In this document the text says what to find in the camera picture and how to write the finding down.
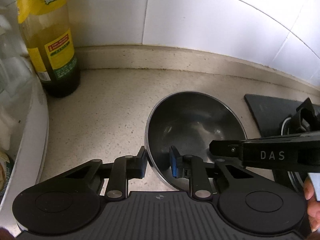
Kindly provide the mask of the person's right hand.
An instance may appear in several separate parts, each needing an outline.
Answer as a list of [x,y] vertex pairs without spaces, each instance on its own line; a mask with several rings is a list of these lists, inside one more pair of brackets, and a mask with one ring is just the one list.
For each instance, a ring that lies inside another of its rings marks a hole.
[[306,178],[304,182],[304,197],[308,202],[307,213],[309,217],[309,222],[311,226],[311,231],[315,232],[319,229],[319,202],[315,197],[315,190],[310,178]]

